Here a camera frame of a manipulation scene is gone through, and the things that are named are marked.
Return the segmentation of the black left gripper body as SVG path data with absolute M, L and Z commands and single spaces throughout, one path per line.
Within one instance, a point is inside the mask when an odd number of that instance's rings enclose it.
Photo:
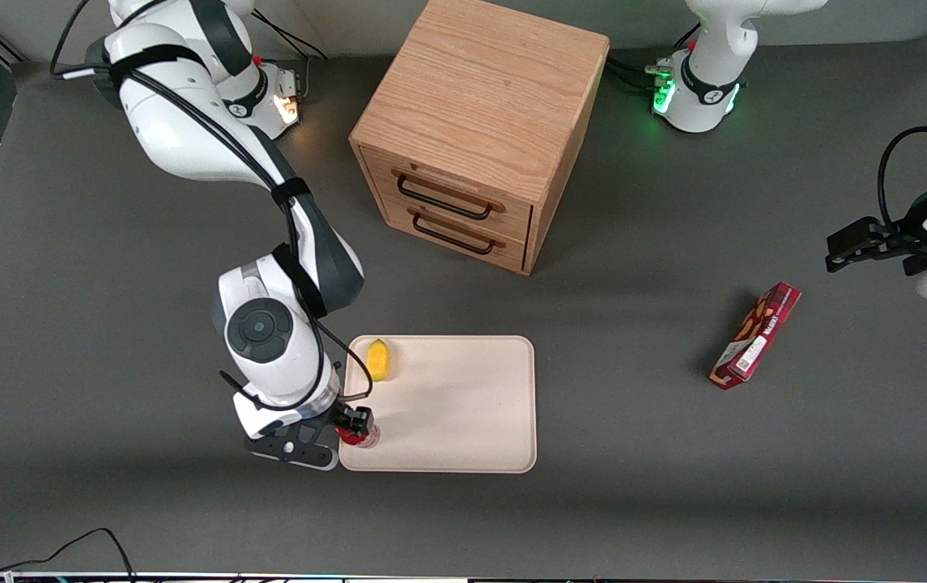
M 878 209 L 885 239 L 878 261 L 904 256 L 904 275 L 920 275 L 927 270 L 927 231 L 923 223 L 927 219 L 927 191 L 919 195 L 908 207 L 906 215 L 892 220 L 888 209 L 887 194 L 882 182 L 878 183 Z

